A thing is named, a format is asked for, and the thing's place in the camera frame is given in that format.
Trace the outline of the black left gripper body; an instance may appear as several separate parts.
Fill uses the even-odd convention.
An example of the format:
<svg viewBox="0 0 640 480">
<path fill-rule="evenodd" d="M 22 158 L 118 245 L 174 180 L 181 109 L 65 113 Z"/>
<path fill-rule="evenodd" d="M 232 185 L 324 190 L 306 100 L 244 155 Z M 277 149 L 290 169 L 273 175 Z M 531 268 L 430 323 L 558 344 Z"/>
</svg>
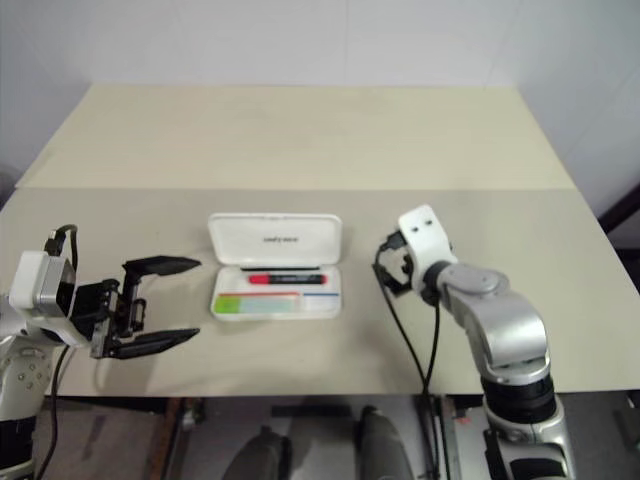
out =
<svg viewBox="0 0 640 480">
<path fill-rule="evenodd" d="M 147 302 L 128 299 L 115 279 L 80 286 L 75 295 L 71 322 L 89 342 L 94 359 L 133 359 L 148 355 L 141 337 Z"/>
</svg>

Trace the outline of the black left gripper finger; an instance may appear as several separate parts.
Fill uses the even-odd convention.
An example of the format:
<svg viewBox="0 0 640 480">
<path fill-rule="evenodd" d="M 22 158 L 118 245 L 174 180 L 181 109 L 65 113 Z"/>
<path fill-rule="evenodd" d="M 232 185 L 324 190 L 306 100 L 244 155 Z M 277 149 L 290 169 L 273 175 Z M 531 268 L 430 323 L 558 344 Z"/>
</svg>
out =
<svg viewBox="0 0 640 480">
<path fill-rule="evenodd" d="M 199 328 L 165 330 L 139 335 L 131 342 L 114 341 L 107 348 L 106 356 L 129 360 L 159 354 L 187 342 L 199 332 Z"/>
<path fill-rule="evenodd" d="M 196 259 L 178 256 L 158 255 L 126 261 L 122 267 L 125 278 L 122 295 L 125 300 L 136 299 L 138 285 L 145 276 L 169 276 L 184 273 L 201 265 Z"/>
</svg>

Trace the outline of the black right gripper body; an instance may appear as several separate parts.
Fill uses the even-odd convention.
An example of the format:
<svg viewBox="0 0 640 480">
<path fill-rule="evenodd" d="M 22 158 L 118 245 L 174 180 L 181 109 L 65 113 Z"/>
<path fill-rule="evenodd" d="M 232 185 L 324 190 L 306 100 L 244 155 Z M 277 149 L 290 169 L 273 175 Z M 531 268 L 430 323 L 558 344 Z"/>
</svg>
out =
<svg viewBox="0 0 640 480">
<path fill-rule="evenodd" d="M 405 237 L 396 230 L 377 248 L 373 261 L 375 276 L 393 296 L 402 296 L 412 289 L 413 269 Z"/>
</svg>

